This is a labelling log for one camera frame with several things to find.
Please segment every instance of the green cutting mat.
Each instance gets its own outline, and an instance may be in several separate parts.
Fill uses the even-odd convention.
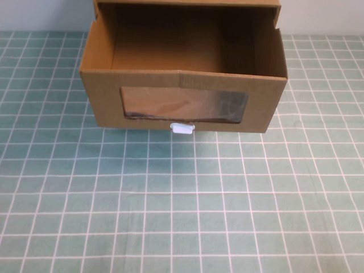
[[[359,273],[364,43],[284,36],[266,134],[98,128],[79,32],[0,32],[0,272]]]

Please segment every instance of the white tab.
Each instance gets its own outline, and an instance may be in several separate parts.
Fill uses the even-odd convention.
[[[194,125],[188,125],[183,123],[172,123],[171,129],[175,134],[186,134],[191,135],[193,130],[195,129]]]

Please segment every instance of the cardboard drawer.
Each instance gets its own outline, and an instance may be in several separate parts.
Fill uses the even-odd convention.
[[[287,83],[278,0],[98,0],[80,74],[99,126],[263,133]]]

